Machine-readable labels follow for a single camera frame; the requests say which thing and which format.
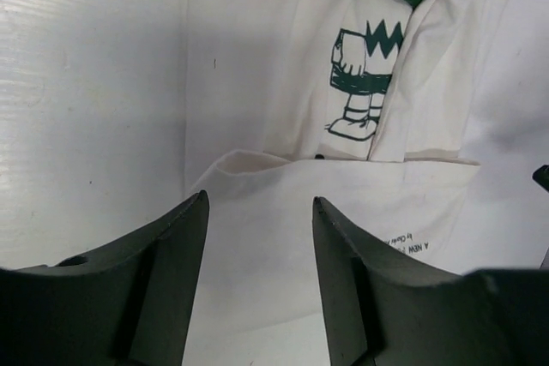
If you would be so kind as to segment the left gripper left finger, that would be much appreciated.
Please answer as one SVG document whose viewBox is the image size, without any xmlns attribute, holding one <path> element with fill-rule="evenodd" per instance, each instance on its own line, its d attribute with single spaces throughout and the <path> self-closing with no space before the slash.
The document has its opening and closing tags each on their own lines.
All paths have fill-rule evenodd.
<svg viewBox="0 0 549 366">
<path fill-rule="evenodd" d="M 3 269 L 2 364 L 181 364 L 208 214 L 200 191 L 55 266 Z"/>
</svg>

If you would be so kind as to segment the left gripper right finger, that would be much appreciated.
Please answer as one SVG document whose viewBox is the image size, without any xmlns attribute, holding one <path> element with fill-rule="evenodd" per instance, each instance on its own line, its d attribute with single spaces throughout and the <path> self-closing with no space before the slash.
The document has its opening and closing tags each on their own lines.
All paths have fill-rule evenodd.
<svg viewBox="0 0 549 366">
<path fill-rule="evenodd" d="M 333 365 L 545 365 L 548 273 L 432 267 L 317 197 L 312 230 Z"/>
</svg>

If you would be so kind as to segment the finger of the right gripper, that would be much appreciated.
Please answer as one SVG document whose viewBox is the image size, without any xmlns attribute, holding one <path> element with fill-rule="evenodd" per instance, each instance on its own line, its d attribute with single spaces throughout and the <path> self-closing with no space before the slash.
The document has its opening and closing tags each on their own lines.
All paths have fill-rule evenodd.
<svg viewBox="0 0 549 366">
<path fill-rule="evenodd" d="M 549 190 L 549 165 L 540 166 L 532 174 L 532 179 L 544 190 Z"/>
</svg>

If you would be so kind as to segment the white and green t shirt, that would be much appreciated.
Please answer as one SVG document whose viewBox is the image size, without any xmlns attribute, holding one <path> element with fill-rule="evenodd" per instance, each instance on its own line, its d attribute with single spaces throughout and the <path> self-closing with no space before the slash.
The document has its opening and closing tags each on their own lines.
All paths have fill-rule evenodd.
<svg viewBox="0 0 549 366">
<path fill-rule="evenodd" d="M 187 0 L 184 182 L 210 211 L 184 364 L 328 363 L 318 196 L 440 263 L 508 1 Z"/>
</svg>

